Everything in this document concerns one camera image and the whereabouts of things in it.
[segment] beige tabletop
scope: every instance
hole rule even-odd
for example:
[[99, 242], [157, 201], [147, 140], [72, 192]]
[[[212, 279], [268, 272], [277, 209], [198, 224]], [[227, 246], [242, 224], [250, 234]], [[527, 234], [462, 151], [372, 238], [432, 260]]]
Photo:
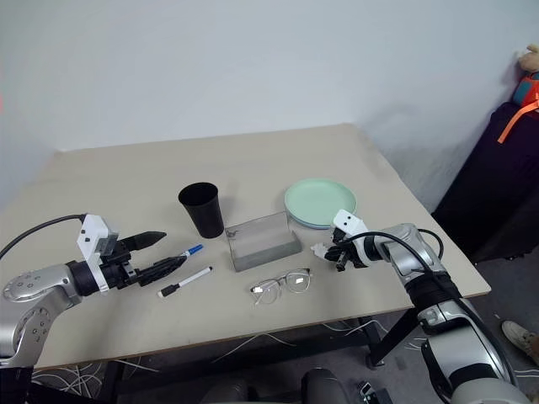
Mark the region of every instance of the beige tabletop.
[[[371, 230], [403, 222], [436, 231], [446, 245], [442, 263], [463, 295], [490, 291], [462, 252], [402, 183], [369, 139], [353, 125], [287, 130], [187, 141], [164, 141], [57, 153], [38, 179], [0, 216], [0, 245], [57, 216], [103, 216], [120, 237], [147, 231], [168, 235], [132, 262], [145, 268], [201, 242], [204, 249], [182, 268], [144, 288], [132, 285], [95, 294], [59, 316], [38, 367], [111, 359], [271, 332], [411, 306], [391, 265], [337, 273], [310, 246], [329, 242], [330, 231], [291, 222], [303, 251], [235, 273], [223, 234], [204, 240], [179, 204], [187, 184], [219, 188], [225, 226], [284, 210], [283, 194], [302, 178], [331, 178], [349, 187], [357, 215]], [[28, 237], [1, 262], [0, 282], [26, 270], [81, 260], [76, 221]], [[214, 271], [166, 299], [157, 291], [207, 265]], [[283, 293], [272, 305], [254, 306], [248, 288], [294, 268], [309, 267], [302, 295]]]

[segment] eyeglasses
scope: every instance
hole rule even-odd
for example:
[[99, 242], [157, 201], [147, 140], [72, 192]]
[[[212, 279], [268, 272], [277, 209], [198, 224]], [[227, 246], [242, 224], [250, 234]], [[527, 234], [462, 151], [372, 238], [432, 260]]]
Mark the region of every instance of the eyeglasses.
[[277, 279], [267, 279], [259, 282], [250, 289], [250, 292], [256, 298], [255, 305], [273, 303], [282, 293], [282, 284], [292, 293], [303, 293], [309, 289], [311, 284], [311, 269], [294, 269], [288, 274], [282, 275]]

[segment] shoe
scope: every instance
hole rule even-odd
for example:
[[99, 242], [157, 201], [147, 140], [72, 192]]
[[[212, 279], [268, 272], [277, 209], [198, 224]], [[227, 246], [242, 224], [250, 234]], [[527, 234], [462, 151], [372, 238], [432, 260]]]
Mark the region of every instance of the shoe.
[[503, 322], [502, 331], [513, 345], [523, 350], [526, 355], [531, 357], [536, 365], [539, 366], [539, 353], [533, 352], [531, 349], [531, 342], [534, 338], [537, 338], [537, 334], [529, 332], [525, 328], [519, 326], [516, 322]]

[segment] blue marker cap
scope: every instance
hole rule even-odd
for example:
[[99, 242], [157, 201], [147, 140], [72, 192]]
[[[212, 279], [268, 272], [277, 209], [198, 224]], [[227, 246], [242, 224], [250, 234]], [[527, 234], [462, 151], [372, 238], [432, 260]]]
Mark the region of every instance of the blue marker cap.
[[202, 244], [199, 244], [198, 246], [194, 246], [192, 248], [190, 248], [189, 250], [187, 250], [189, 252], [189, 255], [193, 255], [194, 253], [196, 253], [197, 251], [201, 250], [204, 246]]

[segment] stacked plates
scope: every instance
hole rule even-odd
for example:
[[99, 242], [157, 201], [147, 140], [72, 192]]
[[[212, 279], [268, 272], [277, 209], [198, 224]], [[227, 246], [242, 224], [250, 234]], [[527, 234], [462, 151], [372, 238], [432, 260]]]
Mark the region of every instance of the stacked plates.
[[312, 229], [326, 230], [340, 209], [355, 213], [355, 196], [341, 183], [308, 178], [286, 190], [285, 206], [292, 219]]

